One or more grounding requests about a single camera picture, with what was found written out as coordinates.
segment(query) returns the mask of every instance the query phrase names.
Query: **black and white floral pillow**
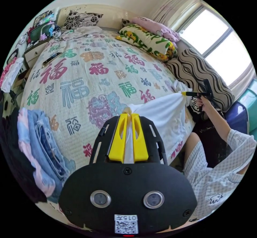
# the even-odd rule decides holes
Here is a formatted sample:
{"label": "black and white floral pillow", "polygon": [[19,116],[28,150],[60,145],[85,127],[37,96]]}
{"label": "black and white floral pillow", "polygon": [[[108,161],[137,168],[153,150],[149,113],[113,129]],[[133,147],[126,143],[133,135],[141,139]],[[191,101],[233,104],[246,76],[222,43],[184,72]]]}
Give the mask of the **black and white floral pillow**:
{"label": "black and white floral pillow", "polygon": [[96,26],[102,16],[103,14],[99,13],[79,13],[70,11],[69,16],[64,22],[63,29],[70,30],[79,27]]}
{"label": "black and white floral pillow", "polygon": [[122,28],[131,24],[131,22],[128,19],[124,19],[124,18],[121,20],[121,23],[122,23]]}

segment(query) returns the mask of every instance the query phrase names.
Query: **label sticker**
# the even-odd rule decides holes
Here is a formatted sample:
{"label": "label sticker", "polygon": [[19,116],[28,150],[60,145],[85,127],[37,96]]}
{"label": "label sticker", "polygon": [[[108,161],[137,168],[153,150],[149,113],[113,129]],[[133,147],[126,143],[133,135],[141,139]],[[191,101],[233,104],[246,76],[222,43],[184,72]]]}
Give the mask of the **label sticker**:
{"label": "label sticker", "polygon": [[114,215],[115,233],[138,234],[137,215]]}

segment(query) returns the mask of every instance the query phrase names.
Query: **screw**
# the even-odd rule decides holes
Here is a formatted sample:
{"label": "screw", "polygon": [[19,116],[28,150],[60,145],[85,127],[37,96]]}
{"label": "screw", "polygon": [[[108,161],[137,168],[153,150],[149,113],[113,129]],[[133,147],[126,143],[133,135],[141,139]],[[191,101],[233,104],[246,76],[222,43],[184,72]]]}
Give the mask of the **screw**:
{"label": "screw", "polygon": [[68,216],[71,215],[71,211],[70,211],[69,209],[65,209],[65,210],[64,210],[64,213],[65,213],[66,215],[68,215]]}
{"label": "screw", "polygon": [[183,213],[183,217],[188,217],[191,214],[191,210],[187,209],[184,213]]}
{"label": "screw", "polygon": [[130,175],[132,173],[132,170],[131,170],[131,168],[124,168],[123,173],[125,175]]}

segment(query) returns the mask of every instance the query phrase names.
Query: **qr code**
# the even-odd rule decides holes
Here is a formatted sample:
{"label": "qr code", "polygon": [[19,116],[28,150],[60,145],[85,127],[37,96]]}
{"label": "qr code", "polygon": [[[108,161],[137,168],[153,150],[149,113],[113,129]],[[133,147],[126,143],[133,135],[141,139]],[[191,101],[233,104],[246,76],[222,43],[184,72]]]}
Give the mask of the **qr code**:
{"label": "qr code", "polygon": [[137,234],[137,221],[115,221],[115,233]]}

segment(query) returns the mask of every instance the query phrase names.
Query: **bed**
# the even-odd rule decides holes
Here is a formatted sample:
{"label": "bed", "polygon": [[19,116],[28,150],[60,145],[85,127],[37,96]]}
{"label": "bed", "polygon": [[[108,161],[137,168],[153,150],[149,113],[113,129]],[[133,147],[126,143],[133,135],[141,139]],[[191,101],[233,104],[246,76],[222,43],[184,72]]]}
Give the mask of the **bed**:
{"label": "bed", "polygon": [[[49,42],[31,70],[21,107],[46,113],[56,144],[74,171],[89,163],[95,138],[107,119],[121,114],[130,103],[142,104],[173,93],[175,78],[163,62],[115,39],[121,19],[131,19],[134,13],[106,5],[70,6],[60,10],[59,26],[71,9],[104,14],[98,23],[103,31],[91,37]],[[64,53],[42,68],[53,52]],[[188,109],[185,111],[187,136],[180,148],[194,127]],[[174,152],[166,153],[170,164]],[[48,202],[38,206],[70,224],[58,205]]]}

